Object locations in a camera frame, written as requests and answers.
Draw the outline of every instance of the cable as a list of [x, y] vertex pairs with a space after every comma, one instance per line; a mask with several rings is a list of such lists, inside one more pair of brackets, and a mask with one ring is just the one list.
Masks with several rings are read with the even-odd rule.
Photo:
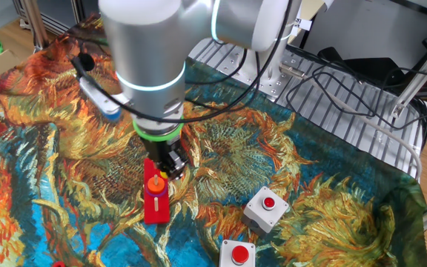
[[240, 61], [240, 64], [239, 64], [239, 65], [238, 65], [238, 67], [237, 67], [237, 68], [236, 68], [232, 73], [230, 73], [228, 76], [225, 76], [225, 77], [223, 77], [223, 78], [221, 78], [221, 79], [219, 79], [219, 80], [212, 81], [212, 82], [192, 82], [192, 81], [185, 81], [185, 84], [186, 84], [186, 85], [215, 85], [215, 84], [217, 84], [217, 83], [224, 82], [224, 81], [228, 80], [229, 78], [231, 78], [231, 77], [235, 76], [235, 74], [237, 74], [237, 73], [240, 71], [240, 69], [243, 67], [243, 65], [244, 65], [244, 64], [245, 64], [245, 62], [246, 62], [246, 56], [247, 56], [247, 54], [248, 54], [248, 49], [244, 49], [244, 50], [243, 50], [243, 57], [242, 57], [242, 60]]
[[[282, 36], [286, 25], [288, 23], [288, 14], [291, 11], [291, 6], [292, 6], [292, 2], [293, 0], [289, 0], [288, 1], [288, 6], [286, 8], [286, 12], [285, 12], [285, 16], [282, 22], [282, 26], [279, 30], [279, 35], [278, 36]], [[225, 112], [230, 111], [233, 106], [235, 106], [236, 104], [240, 103], [247, 95], [248, 92], [257, 84], [259, 83], [261, 76], [265, 73], [265, 71], [268, 69], [269, 64], [271, 63], [271, 61], [273, 60], [274, 54], [276, 53], [278, 47], [279, 47], [279, 43], [281, 42], [281, 39], [278, 38], [276, 40], [276, 42], [274, 43], [273, 46], [273, 50], [271, 51], [268, 59], [266, 60], [265, 65], [263, 66], [263, 68], [261, 69], [261, 71], [259, 72], [258, 76], [255, 78], [255, 80], [251, 83], [250, 86], [248, 86], [247, 90], [245, 90], [245, 92], [243, 92], [237, 99], [235, 99], [235, 101], [233, 101], [229, 106], [223, 108], [220, 111], [216, 111], [213, 113], [210, 113], [208, 115], [204, 115], [201, 117], [197, 117], [197, 118], [190, 118], [190, 119], [162, 119], [162, 118], [157, 118], [155, 116], [150, 116], [144, 113], [141, 113], [139, 111], [136, 111], [135, 109], [133, 109], [130, 106], [124, 105], [122, 104], [120, 101], [118, 101], [117, 99], [115, 99], [114, 97], [112, 97], [107, 91], [105, 91], [96, 81], [93, 77], [89, 76], [86, 72], [80, 73], [83, 77], [85, 77], [100, 93], [102, 93], [104, 96], [106, 96], [110, 101], [114, 102], [115, 104], [117, 104], [120, 108], [129, 111], [130, 113], [145, 118], [145, 119], [149, 119], [152, 120], [154, 122], [165, 122], [165, 123], [190, 123], [190, 122], [201, 122], [207, 119], [212, 119], [220, 114], [223, 114]]]
[[[339, 104], [340, 106], [342, 106], [342, 108], [346, 109], [348, 112], [353, 112], [354, 109], [351, 108], [350, 106], [348, 106], [346, 103], [340, 101], [340, 99], [338, 99], [335, 96], [330, 95], [327, 91], [325, 92], [325, 95], [328, 96], [330, 99], [333, 100], [333, 102]], [[423, 164], [421, 163], [421, 159], [420, 156], [416, 153], [416, 151], [413, 149], [413, 147], [411, 147], [407, 142], [405, 142], [403, 139], [396, 137], [395, 135], [393, 135], [389, 130], [386, 130], [385, 128], [380, 127], [379, 125], [377, 125], [376, 123], [372, 122], [369, 119], [366, 119], [364, 116], [358, 116], [358, 118], [360, 120], [362, 120], [364, 123], [366, 123], [367, 125], [370, 125], [371, 127], [375, 128], [377, 131], [381, 131], [382, 133], [384, 133], [385, 135], [387, 135], [388, 137], [394, 139], [395, 141], [399, 142], [403, 147], [405, 147], [409, 153], [411, 153], [411, 156], [413, 157], [413, 160], [416, 162], [416, 180], [418, 181], [418, 183], [420, 183], [420, 179], [421, 179], [421, 173], [423, 172]]]
[[[353, 95], [353, 96], [355, 96], [356, 98], [357, 98], [357, 100], [360, 102], [360, 103], [362, 103], [370, 112], [371, 112], [371, 114], [369, 114], [369, 113], [359, 113], [359, 112], [356, 112], [356, 111], [346, 111], [346, 110], [344, 110], [343, 108], [341, 108], [341, 107], [339, 107], [337, 104], [335, 104], [335, 102], [328, 96], [328, 94], [326, 94], [326, 96], [329, 98], [329, 100], [331, 101], [331, 103], [332, 103], [332, 105], [335, 107], [335, 108], [337, 108], [339, 111], [341, 111], [341, 112], [343, 112], [343, 113], [346, 113], [346, 114], [351, 114], [351, 115], [355, 115], [355, 116], [367, 116], [367, 117], [378, 117], [379, 119], [381, 119], [384, 123], [386, 123], [390, 128], [392, 128], [392, 129], [394, 129], [394, 130], [402, 130], [402, 129], [404, 129], [404, 128], [406, 128], [406, 127], [408, 127], [409, 125], [411, 125], [411, 124], [413, 124], [413, 123], [415, 123], [416, 121], [418, 121], [418, 120], [421, 120], [421, 119], [425, 119], [425, 118], [427, 118], [427, 114], [425, 115], [425, 116], [420, 116], [419, 118], [416, 118], [416, 119], [414, 119], [414, 120], [411, 120], [410, 122], [408, 122], [408, 123], [405, 123], [403, 126], [401, 126], [401, 127], [396, 127], [393, 123], [390, 123], [387, 119], [384, 119], [381, 115], [379, 115], [378, 114], [378, 107], [379, 107], [379, 104], [380, 104], [380, 99], [381, 99], [381, 97], [382, 97], [382, 94], [383, 94], [383, 87], [381, 87], [380, 88], [380, 92], [379, 92], [379, 95], [378, 95], [378, 98], [377, 98], [377, 103], [376, 103], [376, 105], [375, 105], [375, 109], [372, 109], [370, 106], [368, 106], [358, 95], [356, 95], [352, 90], [350, 90], [349, 88], [347, 88], [339, 79], [337, 79], [335, 76], [333, 76], [331, 73], [326, 73], [326, 72], [320, 72], [320, 73], [315, 73], [316, 71], [318, 71], [318, 70], [320, 70], [320, 69], [322, 69], [322, 68], [324, 68], [325, 67], [325, 65], [323, 65], [323, 66], [321, 66], [321, 67], [319, 67], [319, 68], [317, 68], [316, 70], [314, 70], [313, 71], [313, 75], [312, 76], [310, 76], [310, 77], [307, 77], [307, 78], [305, 78], [305, 79], [303, 79], [298, 85], [296, 85], [294, 88], [292, 88], [289, 92], [288, 92], [288, 94], [286, 95], [286, 102], [287, 102], [287, 107], [288, 108], [293, 108], [292, 107], [292, 104], [291, 104], [291, 100], [289, 99], [289, 96], [290, 96], [290, 94], [294, 91], [294, 90], [296, 90], [297, 88], [299, 88], [301, 85], [303, 85], [304, 83], [306, 83], [306, 82], [308, 82], [308, 81], [310, 81], [310, 80], [314, 80], [314, 82], [315, 82], [315, 85], [319, 88], [319, 89], [321, 89], [323, 92], [326, 92], [326, 89], [320, 84], [320, 81], [318, 80], [318, 76], [320, 76], [320, 75], [323, 75], [323, 74], [325, 74], [325, 75], [328, 75], [328, 76], [330, 76], [332, 79], [334, 79], [339, 85], [340, 85], [340, 87], [342, 87], [342, 88], [344, 88], [346, 91], [348, 91], [351, 95]], [[393, 69], [392, 71], [390, 71], [388, 74], [387, 74], [387, 76], [386, 76], [386, 78], [385, 78], [385, 81], [383, 82], [383, 84], [386, 84], [386, 80], [387, 79], [389, 79], [389, 77], [392, 75], [392, 73], [394, 72], [394, 71], [397, 71], [397, 70], [407, 70], [407, 71], [411, 71], [411, 72], [415, 72], [415, 73], [418, 73], [418, 74], [423, 74], [423, 75], [427, 75], [427, 73], [424, 73], [424, 72], [422, 72], [422, 71], [418, 71], [418, 70], [411, 70], [411, 69], [408, 69], [408, 68], [405, 68], [405, 67], [399, 67], [399, 68], [395, 68], [395, 69]]]

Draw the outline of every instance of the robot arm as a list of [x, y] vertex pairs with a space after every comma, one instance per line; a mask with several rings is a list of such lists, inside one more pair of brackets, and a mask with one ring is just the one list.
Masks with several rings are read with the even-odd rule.
[[[265, 51], [288, 0], [99, 0], [116, 75], [137, 111], [181, 119], [185, 60], [202, 39]], [[182, 176], [181, 124], [133, 116], [150, 159], [171, 179]]]

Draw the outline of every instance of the metal rail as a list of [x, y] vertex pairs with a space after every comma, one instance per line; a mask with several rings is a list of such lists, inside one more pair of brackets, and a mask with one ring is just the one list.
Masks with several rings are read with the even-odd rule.
[[34, 52], [40, 51], [49, 46], [49, 38], [45, 31], [44, 22], [42, 21], [41, 11], [36, 0], [21, 0], [22, 7], [27, 16], [30, 30], [34, 37]]

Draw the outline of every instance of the black cable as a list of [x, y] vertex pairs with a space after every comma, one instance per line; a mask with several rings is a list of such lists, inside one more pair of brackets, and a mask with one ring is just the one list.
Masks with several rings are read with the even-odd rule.
[[232, 73], [230, 73], [228, 76], [225, 76], [225, 77], [223, 77], [223, 78], [221, 78], [221, 79], [219, 79], [219, 80], [212, 81], [212, 82], [192, 82], [192, 81], [185, 81], [185, 84], [186, 84], [186, 85], [215, 85], [215, 84], [218, 84], [218, 83], [224, 82], [224, 81], [228, 80], [229, 78], [231, 78], [231, 77], [235, 76], [235, 74], [237, 74], [237, 73], [240, 71], [240, 69], [243, 67], [243, 65], [244, 65], [244, 64], [245, 64], [245, 62], [246, 62], [246, 56], [247, 56], [247, 54], [248, 54], [248, 49], [244, 49], [244, 50], [243, 50], [243, 57], [242, 57], [242, 60], [240, 61], [240, 64], [239, 64], [239, 65], [238, 65], [238, 67], [237, 67], [237, 68], [236, 68]]
[[[284, 19], [283, 19], [283, 22], [282, 22], [282, 26], [281, 26], [281, 28], [280, 28], [280, 30], [279, 30], [279, 35], [278, 36], [282, 36], [283, 35], [283, 33], [284, 33], [284, 31], [285, 31], [285, 28], [286, 28], [286, 25], [287, 25], [287, 23], [288, 23], [288, 14], [290, 13], [290, 11], [291, 11], [291, 5], [292, 5], [292, 2], [293, 2], [293, 0], [289, 0], [288, 1], [288, 6], [287, 6], [287, 8], [286, 8], [286, 12], [285, 12], [285, 15], [284, 15]], [[251, 83], [251, 85], [250, 86], [248, 86], [248, 88], [247, 88], [247, 90], [245, 90], [245, 92], [243, 92], [237, 99], [235, 99], [235, 101], [233, 101], [232, 103], [231, 103], [231, 105], [229, 105], [229, 106], [227, 106], [227, 107], [225, 107], [225, 108], [223, 108], [222, 110], [220, 110], [220, 111], [216, 111], [216, 112], [213, 112], [213, 113], [210, 113], [210, 114], [208, 114], [208, 115], [204, 115], [204, 116], [201, 116], [201, 117], [197, 117], [197, 118], [191, 118], [191, 119], [162, 119], [162, 118], [157, 118], [157, 117], [155, 117], [155, 116], [150, 116], [150, 115], [147, 115], [147, 114], [144, 114], [144, 113], [141, 113], [141, 112], [139, 112], [139, 111], [136, 111], [135, 109], [133, 109], [132, 107], [130, 107], [130, 106], [127, 106], [127, 105], [124, 105], [123, 103], [121, 103], [120, 101], [118, 101], [117, 99], [115, 99], [114, 97], [112, 97], [107, 91], [105, 91], [96, 81], [95, 81], [95, 79], [93, 78], [93, 77], [91, 77], [91, 76], [89, 76], [86, 72], [82, 72], [82, 73], [80, 73], [81, 75], [83, 75], [83, 77], [85, 77], [94, 87], [95, 87], [95, 89], [97, 89], [100, 93], [102, 93], [104, 96], [106, 96], [110, 101], [112, 101], [112, 102], [114, 102], [115, 104], [117, 104], [120, 108], [122, 108], [122, 109], [124, 109], [124, 110], [126, 110], [126, 111], [129, 111], [130, 113], [132, 113], [132, 114], [134, 114], [134, 115], [136, 115], [136, 116], [139, 116], [139, 117], [142, 117], [142, 118], [145, 118], [145, 119], [149, 119], [149, 120], [152, 120], [152, 121], [155, 121], [155, 122], [165, 122], [165, 123], [190, 123], [190, 122], [201, 122], [201, 121], [204, 121], [204, 120], [207, 120], [207, 119], [212, 119], [212, 118], [214, 118], [215, 116], [218, 116], [218, 115], [220, 115], [220, 114], [223, 114], [223, 113], [225, 113], [225, 112], [228, 112], [228, 111], [230, 111], [232, 108], [233, 108], [233, 106], [235, 106], [236, 104], [238, 104], [238, 103], [240, 103], [247, 95], [248, 95], [248, 92], [257, 84], [257, 83], [259, 83], [259, 81], [260, 81], [260, 79], [261, 79], [261, 76], [265, 73], [265, 71], [268, 69], [268, 66], [269, 66], [269, 64], [271, 63], [271, 61], [273, 60], [273, 57], [274, 57], [274, 54], [276, 53], [276, 51], [277, 51], [277, 49], [278, 49], [278, 47], [279, 47], [279, 43], [281, 42], [281, 38], [278, 38], [277, 40], [276, 40], [276, 42], [274, 43], [274, 46], [273, 46], [273, 50], [271, 51], [271, 53], [270, 53], [270, 55], [269, 55], [269, 57], [268, 57], [268, 59], [266, 60], [266, 63], [265, 63], [265, 65], [263, 66], [263, 68], [261, 69], [261, 71], [259, 72], [259, 74], [258, 74], [258, 76], [255, 78], [255, 80]]]
[[[384, 123], [386, 123], [388, 126], [390, 126], [390, 128], [392, 128], [392, 129], [394, 129], [394, 130], [402, 130], [402, 129], [404, 129], [404, 128], [406, 128], [406, 127], [408, 127], [409, 125], [411, 125], [411, 124], [413, 124], [413, 123], [415, 123], [416, 121], [418, 121], [418, 120], [423, 120], [423, 119], [427, 119], [427, 114], [425, 115], [425, 116], [421, 116], [421, 117], [419, 117], [419, 118], [416, 118], [416, 119], [414, 119], [414, 120], [411, 120], [410, 122], [407, 122], [407, 123], [405, 123], [403, 126], [401, 126], [401, 127], [396, 127], [396, 126], [394, 126], [394, 124], [392, 124], [392, 123], [390, 123], [390, 122], [388, 122], [388, 120], [387, 119], [384, 119], [381, 115], [379, 115], [378, 114], [378, 106], [379, 106], [379, 103], [380, 103], [380, 99], [381, 99], [381, 96], [382, 96], [382, 94], [383, 94], [383, 87], [381, 87], [380, 88], [380, 93], [379, 93], [379, 96], [378, 96], [378, 99], [377, 99], [377, 104], [376, 104], [376, 106], [375, 106], [375, 109], [372, 109], [370, 106], [368, 106], [366, 103], [364, 103], [364, 101], [360, 98], [360, 97], [358, 97], [358, 95], [356, 95], [352, 90], [350, 90], [349, 88], [347, 88], [339, 79], [337, 79], [337, 78], [335, 78], [332, 74], [330, 74], [330, 73], [326, 73], [326, 72], [320, 72], [320, 73], [315, 73], [317, 70], [319, 70], [319, 69], [322, 69], [322, 68], [324, 68], [325, 66], [321, 66], [321, 67], [319, 67], [319, 68], [317, 68], [316, 70], [314, 70], [314, 72], [313, 72], [313, 75], [312, 76], [310, 76], [310, 77], [308, 77], [307, 79], [304, 79], [304, 80], [302, 80], [298, 85], [296, 85], [294, 88], [292, 88], [291, 90], [289, 90], [289, 92], [286, 94], [286, 102], [287, 102], [287, 107], [291, 107], [291, 108], [293, 108], [292, 107], [292, 104], [291, 104], [291, 100], [290, 100], [290, 94], [293, 92], [293, 91], [295, 91], [297, 88], [299, 88], [300, 86], [302, 86], [304, 83], [306, 83], [306, 82], [308, 82], [308, 81], [310, 81], [311, 79], [314, 79], [314, 81], [319, 85], [319, 88], [324, 92], [324, 94], [326, 95], [326, 97], [329, 99], [329, 101], [331, 101], [331, 104], [335, 107], [335, 108], [337, 108], [339, 111], [341, 111], [341, 112], [343, 112], [343, 113], [346, 113], [346, 114], [351, 114], [351, 115], [355, 115], [355, 116], [367, 116], [367, 117], [378, 117], [379, 119], [381, 119]], [[424, 72], [422, 72], [422, 71], [418, 71], [418, 70], [412, 70], [412, 69], [408, 69], [408, 68], [405, 68], [405, 67], [399, 67], [399, 68], [396, 68], [396, 69], [393, 69], [392, 71], [390, 71], [388, 74], [387, 74], [387, 76], [386, 76], [386, 78], [385, 78], [385, 81], [383, 82], [383, 84], [385, 85], [386, 84], [386, 82], [387, 82], [387, 80], [389, 79], [389, 77], [392, 75], [392, 73], [394, 72], [394, 71], [397, 71], [397, 70], [407, 70], [407, 71], [411, 71], [411, 72], [414, 72], [414, 73], [418, 73], [418, 74], [423, 74], [423, 75], [427, 75], [427, 73], [424, 73]], [[348, 91], [350, 94], [352, 94], [352, 95], [354, 95], [370, 112], [371, 112], [371, 114], [369, 114], [369, 113], [358, 113], [358, 112], [349, 112], [349, 111], [345, 111], [343, 108], [341, 108], [340, 106], [338, 106], [336, 103], [335, 103], [335, 101], [329, 96], [329, 94], [328, 94], [328, 92], [326, 91], [326, 89], [320, 84], [320, 82], [319, 82], [319, 80], [317, 79], [317, 77], [318, 76], [320, 76], [320, 75], [323, 75], [323, 74], [325, 74], [325, 75], [329, 75], [332, 79], [335, 79], [335, 81], [341, 86], [341, 87], [343, 87], [346, 91]]]

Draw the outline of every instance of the emergency stop button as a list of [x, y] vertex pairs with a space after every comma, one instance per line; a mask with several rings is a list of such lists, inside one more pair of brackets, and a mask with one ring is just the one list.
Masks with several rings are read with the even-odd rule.
[[243, 245], [236, 246], [231, 252], [231, 260], [238, 266], [246, 263], [249, 257], [250, 254], [248, 253], [248, 249]]
[[263, 208], [267, 211], [271, 211], [275, 205], [276, 205], [276, 203], [274, 202], [273, 198], [271, 198], [271, 197], [266, 197], [262, 203]]

